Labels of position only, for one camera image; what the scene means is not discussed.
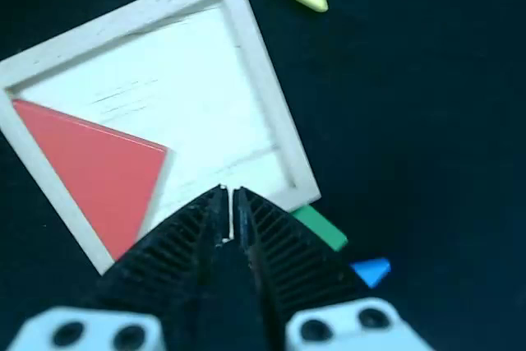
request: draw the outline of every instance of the blue piece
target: blue piece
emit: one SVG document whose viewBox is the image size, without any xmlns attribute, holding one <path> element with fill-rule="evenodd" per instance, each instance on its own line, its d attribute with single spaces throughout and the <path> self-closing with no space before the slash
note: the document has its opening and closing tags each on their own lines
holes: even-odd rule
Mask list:
<svg viewBox="0 0 526 351">
<path fill-rule="evenodd" d="M 385 258 L 353 263 L 351 267 L 369 288 L 375 288 L 391 271 L 391 265 Z"/>
</svg>

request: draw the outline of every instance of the red triangle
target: red triangle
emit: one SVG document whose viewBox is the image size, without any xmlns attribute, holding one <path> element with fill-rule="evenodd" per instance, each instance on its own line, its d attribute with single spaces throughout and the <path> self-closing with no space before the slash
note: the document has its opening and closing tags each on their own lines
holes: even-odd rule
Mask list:
<svg viewBox="0 0 526 351">
<path fill-rule="evenodd" d="M 13 105 L 117 260 L 137 239 L 168 149 L 24 100 Z"/>
</svg>

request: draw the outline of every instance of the wooden frame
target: wooden frame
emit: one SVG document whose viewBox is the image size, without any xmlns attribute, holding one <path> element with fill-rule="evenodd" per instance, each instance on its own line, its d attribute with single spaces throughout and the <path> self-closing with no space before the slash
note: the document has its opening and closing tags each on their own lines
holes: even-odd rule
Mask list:
<svg viewBox="0 0 526 351">
<path fill-rule="evenodd" d="M 113 259 L 18 117 L 9 92 L 205 1 L 137 0 L 0 62 L 0 130 L 100 273 L 113 264 Z M 316 181 L 248 0 L 221 1 L 291 179 L 287 191 L 269 198 L 286 210 L 296 209 L 320 196 Z"/>
</svg>

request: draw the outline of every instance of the wooden edge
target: wooden edge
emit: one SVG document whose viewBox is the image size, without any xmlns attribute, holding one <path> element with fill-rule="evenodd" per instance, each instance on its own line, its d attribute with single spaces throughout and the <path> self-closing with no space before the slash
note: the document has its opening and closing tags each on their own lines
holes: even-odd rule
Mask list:
<svg viewBox="0 0 526 351">
<path fill-rule="evenodd" d="M 248 0 L 224 0 L 228 18 L 235 30 L 243 57 L 252 81 L 256 84 L 256 94 L 263 106 L 263 111 L 270 121 L 270 127 L 279 143 L 279 152 L 287 165 L 294 189 L 306 193 L 305 201 L 320 198 L 307 155 L 303 149 L 287 102 L 279 85 L 278 77 L 272 67 L 270 56 L 261 36 L 256 18 Z M 295 206 L 282 204 L 283 208 Z"/>
</svg>

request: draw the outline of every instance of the black surface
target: black surface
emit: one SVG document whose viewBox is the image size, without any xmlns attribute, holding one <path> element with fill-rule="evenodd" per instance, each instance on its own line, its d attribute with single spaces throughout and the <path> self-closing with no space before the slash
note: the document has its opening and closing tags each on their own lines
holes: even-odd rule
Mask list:
<svg viewBox="0 0 526 351">
<path fill-rule="evenodd" d="M 0 58 L 131 0 L 1 0 Z M 250 0 L 323 194 L 315 207 L 438 349 L 522 349 L 526 0 Z M 93 266 L 0 140 L 0 348 Z"/>
</svg>

